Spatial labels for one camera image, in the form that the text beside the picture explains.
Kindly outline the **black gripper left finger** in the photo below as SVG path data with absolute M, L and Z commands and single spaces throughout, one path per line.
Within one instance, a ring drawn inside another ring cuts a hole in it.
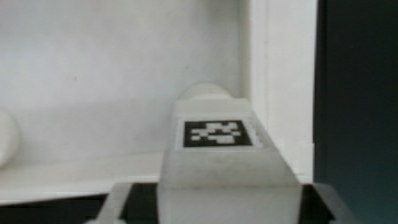
M 157 184 L 118 183 L 98 216 L 84 224 L 159 224 Z

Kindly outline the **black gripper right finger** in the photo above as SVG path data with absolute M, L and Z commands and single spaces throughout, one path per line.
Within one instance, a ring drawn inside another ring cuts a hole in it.
M 360 224 L 338 191 L 324 183 L 303 185 L 299 224 Z

